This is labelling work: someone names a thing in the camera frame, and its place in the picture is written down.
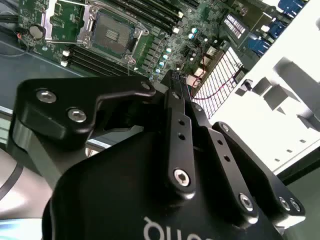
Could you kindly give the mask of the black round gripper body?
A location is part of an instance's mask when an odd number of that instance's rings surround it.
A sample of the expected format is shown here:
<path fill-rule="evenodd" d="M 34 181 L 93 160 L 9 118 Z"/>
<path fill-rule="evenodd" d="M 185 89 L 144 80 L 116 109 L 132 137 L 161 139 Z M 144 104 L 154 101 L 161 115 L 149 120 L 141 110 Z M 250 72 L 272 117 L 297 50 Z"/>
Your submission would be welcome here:
<path fill-rule="evenodd" d="M 214 155 L 194 151 L 196 193 L 179 200 L 165 186 L 153 133 L 140 133 L 69 169 L 42 218 L 45 240 L 271 240 L 260 213 L 242 229 L 222 214 Z"/>

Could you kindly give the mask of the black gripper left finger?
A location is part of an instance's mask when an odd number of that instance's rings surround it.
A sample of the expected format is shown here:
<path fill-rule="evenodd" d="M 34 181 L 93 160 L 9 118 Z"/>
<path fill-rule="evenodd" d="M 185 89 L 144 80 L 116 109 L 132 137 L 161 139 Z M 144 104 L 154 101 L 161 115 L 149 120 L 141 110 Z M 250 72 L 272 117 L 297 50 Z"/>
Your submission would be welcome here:
<path fill-rule="evenodd" d="M 135 75 L 28 79 L 19 84 L 12 140 L 55 187 L 80 162 L 86 142 L 141 126 L 155 133 L 162 180 L 181 198 L 195 194 L 186 78 L 169 71 L 160 84 Z"/>

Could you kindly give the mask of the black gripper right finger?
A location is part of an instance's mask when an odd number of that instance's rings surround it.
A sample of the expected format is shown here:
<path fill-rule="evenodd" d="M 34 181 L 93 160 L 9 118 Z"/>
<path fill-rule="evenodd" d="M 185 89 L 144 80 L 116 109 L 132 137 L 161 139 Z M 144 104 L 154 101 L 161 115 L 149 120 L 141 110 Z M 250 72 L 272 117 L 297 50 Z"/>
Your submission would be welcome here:
<path fill-rule="evenodd" d="M 184 76 L 177 88 L 186 100 L 195 136 L 206 157 L 205 171 L 217 182 L 212 191 L 221 215 L 239 228 L 256 224 L 260 213 L 276 228 L 290 228 L 306 218 L 302 203 L 224 122 L 211 125 L 191 101 Z"/>

